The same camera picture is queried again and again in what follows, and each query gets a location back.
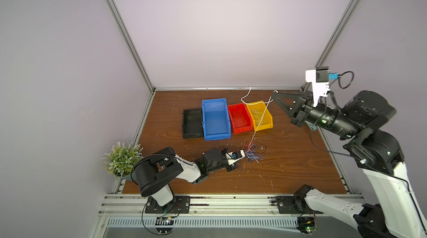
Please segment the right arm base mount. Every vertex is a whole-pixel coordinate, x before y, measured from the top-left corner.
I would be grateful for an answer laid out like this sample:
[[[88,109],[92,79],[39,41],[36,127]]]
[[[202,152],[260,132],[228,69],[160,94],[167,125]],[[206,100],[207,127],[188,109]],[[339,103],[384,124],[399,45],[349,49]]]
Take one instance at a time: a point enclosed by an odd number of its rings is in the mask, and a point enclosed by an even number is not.
[[[270,201],[270,204],[277,207],[280,214],[304,215],[312,214],[313,212],[323,214],[323,212],[310,209],[308,203],[304,199],[308,192],[313,189],[314,188],[312,186],[303,185],[291,196],[276,196],[272,201]]]

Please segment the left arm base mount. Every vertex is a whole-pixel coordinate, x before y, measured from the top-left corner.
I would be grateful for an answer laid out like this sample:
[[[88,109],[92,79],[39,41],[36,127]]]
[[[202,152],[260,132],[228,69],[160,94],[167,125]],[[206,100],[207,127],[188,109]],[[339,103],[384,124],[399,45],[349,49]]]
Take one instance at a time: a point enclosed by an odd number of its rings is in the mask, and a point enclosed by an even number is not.
[[[188,214],[190,210],[191,197],[190,196],[175,196],[172,201],[164,206],[150,196],[144,208],[146,214]]]

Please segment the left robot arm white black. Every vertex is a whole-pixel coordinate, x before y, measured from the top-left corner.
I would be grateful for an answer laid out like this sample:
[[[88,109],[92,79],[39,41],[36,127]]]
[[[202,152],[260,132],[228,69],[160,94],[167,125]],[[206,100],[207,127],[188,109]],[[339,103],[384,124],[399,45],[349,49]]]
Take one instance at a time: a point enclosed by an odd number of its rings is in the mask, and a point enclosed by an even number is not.
[[[181,158],[172,147],[166,147],[138,161],[130,178],[139,187],[141,196],[152,198],[161,208],[169,209],[176,204],[175,194],[170,188],[174,179],[199,184],[215,171],[235,170],[244,158],[244,150],[211,149],[192,162]]]

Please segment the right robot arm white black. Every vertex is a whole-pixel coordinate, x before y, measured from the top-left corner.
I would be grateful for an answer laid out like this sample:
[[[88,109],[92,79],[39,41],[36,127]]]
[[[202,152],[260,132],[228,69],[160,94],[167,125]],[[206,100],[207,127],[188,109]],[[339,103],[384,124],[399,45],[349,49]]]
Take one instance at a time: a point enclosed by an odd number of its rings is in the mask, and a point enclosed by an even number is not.
[[[385,98],[360,91],[342,108],[316,103],[310,91],[274,92],[272,98],[292,124],[308,122],[338,135],[345,156],[363,170],[378,199],[375,205],[351,203],[304,185],[294,194],[298,205],[334,217],[364,238],[426,237],[427,221],[410,185],[399,142],[381,130],[396,114]]]

